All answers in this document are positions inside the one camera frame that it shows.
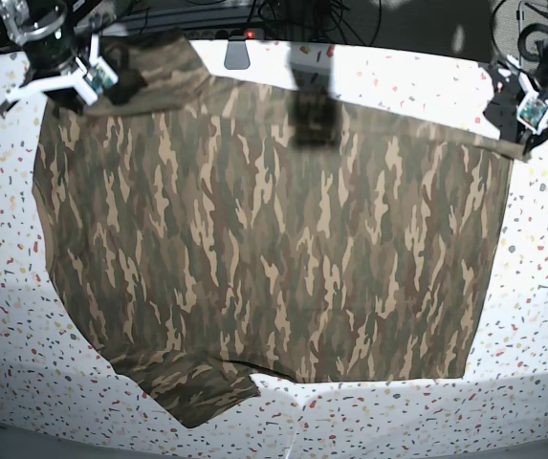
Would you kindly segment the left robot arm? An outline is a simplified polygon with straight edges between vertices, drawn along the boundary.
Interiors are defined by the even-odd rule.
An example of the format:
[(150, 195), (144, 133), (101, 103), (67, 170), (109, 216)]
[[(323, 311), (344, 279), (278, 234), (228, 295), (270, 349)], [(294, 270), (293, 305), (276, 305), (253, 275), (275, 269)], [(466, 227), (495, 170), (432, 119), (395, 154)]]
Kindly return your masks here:
[(542, 10), (529, 1), (518, 3), (547, 20), (518, 26), (518, 55), (503, 53), (494, 36), (503, 5), (502, 1), (496, 4), (489, 22), (494, 55), (486, 70), (492, 79), (493, 99), (485, 115), (493, 115), (497, 108), (511, 111), (514, 129), (504, 130), (501, 138), (519, 148), (514, 156), (526, 161), (534, 149), (548, 141), (548, 3)]

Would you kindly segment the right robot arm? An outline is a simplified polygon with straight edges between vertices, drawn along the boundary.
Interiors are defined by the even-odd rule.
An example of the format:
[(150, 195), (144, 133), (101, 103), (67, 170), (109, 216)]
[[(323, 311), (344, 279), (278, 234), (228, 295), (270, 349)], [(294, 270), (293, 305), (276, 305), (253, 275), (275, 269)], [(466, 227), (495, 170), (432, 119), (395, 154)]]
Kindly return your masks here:
[(119, 47), (101, 51), (101, 33), (122, 17), (113, 1), (0, 1), (0, 18), (11, 43), (29, 60), (24, 81), (11, 88), (0, 116), (19, 101), (46, 95), (76, 113), (102, 96), (125, 104), (146, 86)]

